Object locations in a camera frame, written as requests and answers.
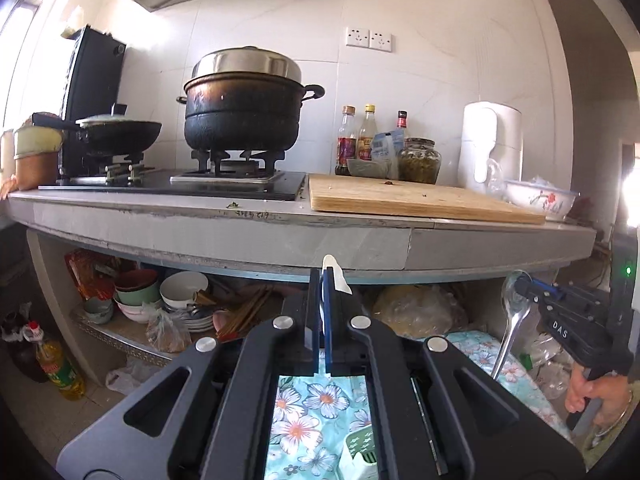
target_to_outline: blue floral fabric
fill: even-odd
[[[500,343],[482,332],[446,336],[487,373]],[[364,377],[331,377],[324,355],[314,377],[280,377],[273,410],[266,480],[337,480],[345,437],[371,424]],[[569,433],[522,365],[507,358],[498,381],[556,431]]]

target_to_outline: white bowl with red flower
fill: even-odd
[[[505,180],[506,199],[517,206],[544,213],[547,220],[562,222],[580,193],[533,182]]]

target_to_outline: bottle label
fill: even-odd
[[[62,390],[71,387],[78,376],[67,358],[62,362],[62,366],[57,363],[42,365],[44,373],[49,380]]]
[[[356,139],[352,139],[351,137],[339,137],[336,165],[346,167],[347,160],[350,158],[356,158]]]
[[[369,137],[358,139],[358,158],[360,160],[371,160],[371,139]]]

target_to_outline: electrical outlet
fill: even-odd
[[[347,27],[347,45],[369,48],[369,29]]]
[[[369,37],[369,48],[391,52],[391,34],[388,32],[372,32]]]

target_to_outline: red bowl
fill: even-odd
[[[153,269],[137,269],[121,273],[114,281],[116,290],[133,292],[147,288],[158,279],[158,273]]]

